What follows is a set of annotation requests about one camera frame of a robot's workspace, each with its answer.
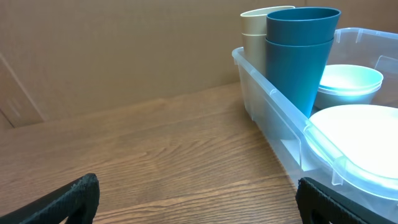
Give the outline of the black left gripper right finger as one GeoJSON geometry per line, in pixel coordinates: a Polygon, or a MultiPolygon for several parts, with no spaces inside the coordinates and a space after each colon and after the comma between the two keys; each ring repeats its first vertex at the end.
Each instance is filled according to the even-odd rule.
{"type": "Polygon", "coordinates": [[[393,224],[310,177],[298,180],[295,200],[303,224],[393,224]]]}

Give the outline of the light blue plate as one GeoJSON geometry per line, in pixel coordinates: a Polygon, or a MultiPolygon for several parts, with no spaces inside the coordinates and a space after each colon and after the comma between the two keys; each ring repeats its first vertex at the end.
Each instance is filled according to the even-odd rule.
{"type": "Polygon", "coordinates": [[[397,109],[342,105],[313,114],[303,130],[332,185],[397,200],[397,109]]]}

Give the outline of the dark blue cup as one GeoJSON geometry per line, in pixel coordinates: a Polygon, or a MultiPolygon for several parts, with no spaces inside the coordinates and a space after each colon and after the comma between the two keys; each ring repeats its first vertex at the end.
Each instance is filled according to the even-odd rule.
{"type": "Polygon", "coordinates": [[[316,45],[266,41],[265,77],[306,117],[310,117],[333,40],[316,45]]]}
{"type": "Polygon", "coordinates": [[[267,39],[282,45],[316,45],[330,41],[341,11],[330,7],[298,7],[267,15],[267,39]]]}

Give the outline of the cream cup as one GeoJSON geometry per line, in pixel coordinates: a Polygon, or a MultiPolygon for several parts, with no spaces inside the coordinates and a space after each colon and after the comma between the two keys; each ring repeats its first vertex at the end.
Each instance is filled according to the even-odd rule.
{"type": "Polygon", "coordinates": [[[286,9],[293,9],[295,6],[273,6],[246,11],[240,14],[242,29],[241,33],[246,35],[266,35],[267,15],[286,9]]]}
{"type": "Polygon", "coordinates": [[[246,60],[263,76],[266,74],[266,35],[242,34],[246,60]]]}

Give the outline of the light blue bowl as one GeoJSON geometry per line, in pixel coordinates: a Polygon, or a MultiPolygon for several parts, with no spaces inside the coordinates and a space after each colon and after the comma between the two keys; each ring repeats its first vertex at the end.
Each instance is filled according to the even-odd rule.
{"type": "Polygon", "coordinates": [[[327,65],[324,69],[320,88],[326,90],[366,90],[381,84],[381,72],[360,65],[327,65]]]}

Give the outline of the dark blue cup front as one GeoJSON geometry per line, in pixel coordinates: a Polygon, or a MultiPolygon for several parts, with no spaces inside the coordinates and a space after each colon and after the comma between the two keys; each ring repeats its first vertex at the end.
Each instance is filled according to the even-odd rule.
{"type": "Polygon", "coordinates": [[[265,77],[306,117],[310,117],[333,40],[316,45],[266,41],[265,77]]]}

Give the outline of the grey-green bowl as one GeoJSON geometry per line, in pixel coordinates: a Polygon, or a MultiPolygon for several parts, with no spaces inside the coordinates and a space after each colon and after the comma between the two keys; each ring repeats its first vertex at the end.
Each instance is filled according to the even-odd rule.
{"type": "Polygon", "coordinates": [[[332,91],[319,88],[314,106],[322,110],[339,105],[368,105],[380,88],[380,85],[372,89],[356,91],[332,91]]]}

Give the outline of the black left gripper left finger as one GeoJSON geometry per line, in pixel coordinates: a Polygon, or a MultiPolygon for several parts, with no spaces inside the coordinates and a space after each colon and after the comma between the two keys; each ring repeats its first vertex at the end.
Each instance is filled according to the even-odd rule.
{"type": "Polygon", "coordinates": [[[100,200],[100,185],[94,173],[1,217],[1,223],[92,223],[100,200]]]}

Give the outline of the cream cup front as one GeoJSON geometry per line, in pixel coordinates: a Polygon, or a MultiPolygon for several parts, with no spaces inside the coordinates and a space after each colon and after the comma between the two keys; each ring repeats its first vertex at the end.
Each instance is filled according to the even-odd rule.
{"type": "Polygon", "coordinates": [[[246,60],[263,76],[266,74],[266,35],[242,34],[246,60]]]}

